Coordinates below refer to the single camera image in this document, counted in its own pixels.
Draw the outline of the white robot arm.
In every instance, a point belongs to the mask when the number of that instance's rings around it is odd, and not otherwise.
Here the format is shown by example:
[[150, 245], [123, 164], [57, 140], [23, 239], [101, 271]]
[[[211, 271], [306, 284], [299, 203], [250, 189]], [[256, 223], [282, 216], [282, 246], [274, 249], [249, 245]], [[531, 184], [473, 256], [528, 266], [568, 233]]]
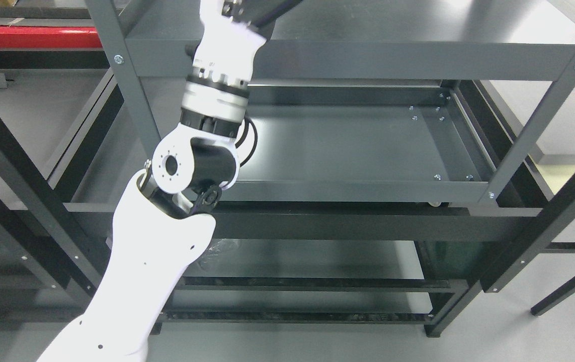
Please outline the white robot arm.
[[250, 72], [195, 68], [177, 126], [127, 183], [112, 218], [112, 250], [85, 311], [39, 361], [145, 361], [149, 335], [180, 277], [209, 247], [212, 210], [233, 186]]

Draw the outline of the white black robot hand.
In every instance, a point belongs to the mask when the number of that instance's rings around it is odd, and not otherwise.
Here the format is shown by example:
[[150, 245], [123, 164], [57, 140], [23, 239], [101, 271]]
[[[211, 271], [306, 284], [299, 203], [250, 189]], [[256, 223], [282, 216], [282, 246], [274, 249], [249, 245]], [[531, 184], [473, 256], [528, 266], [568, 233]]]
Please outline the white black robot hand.
[[193, 76], [244, 88], [257, 51], [271, 39], [276, 21], [301, 1], [200, 1], [204, 34], [192, 57]]

